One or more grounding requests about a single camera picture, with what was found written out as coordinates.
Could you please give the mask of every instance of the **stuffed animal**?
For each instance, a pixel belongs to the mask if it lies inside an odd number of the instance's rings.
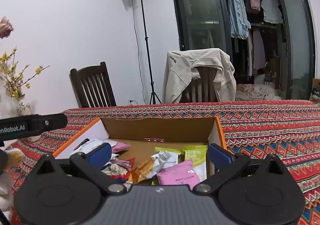
[[[5,152],[8,155],[8,162],[5,169],[19,165],[24,159],[24,153],[18,148],[7,150]],[[13,207],[13,193],[11,191],[11,186],[11,177],[6,171],[4,171],[3,174],[0,175],[0,209],[8,221],[11,220]]]

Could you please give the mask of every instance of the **wooden chair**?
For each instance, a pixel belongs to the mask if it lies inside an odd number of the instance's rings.
[[[116,106],[106,63],[70,71],[71,81],[81,107]]]
[[[210,67],[197,67],[200,78],[191,80],[190,84],[182,92],[180,103],[189,102],[217,102],[213,80],[217,69]]]

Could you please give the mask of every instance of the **pink rose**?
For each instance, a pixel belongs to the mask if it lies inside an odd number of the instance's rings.
[[[9,20],[7,20],[6,17],[2,18],[0,22],[0,39],[8,37],[12,31],[13,27]]]

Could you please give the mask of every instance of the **flower vase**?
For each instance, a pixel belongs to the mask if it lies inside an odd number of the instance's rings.
[[[17,113],[19,116],[32,115],[30,104],[28,102],[26,102],[25,95],[17,98]],[[26,140],[29,143],[33,143],[33,142],[38,141],[40,139],[40,137],[41,137],[41,135],[27,137]]]

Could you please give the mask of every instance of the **zigzag pattern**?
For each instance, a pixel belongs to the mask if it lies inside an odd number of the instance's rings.
[[[45,132],[36,143],[19,140],[8,149],[20,148],[26,158],[8,173],[14,193],[22,185],[39,157],[54,152],[96,117],[113,118],[203,118],[219,117],[231,152],[244,152],[262,159],[276,153],[293,175],[306,199],[300,225],[320,224],[319,159],[320,108],[309,101],[237,101],[173,105],[122,106],[94,109],[71,109],[64,114],[64,129]],[[16,212],[13,225],[21,222]]]

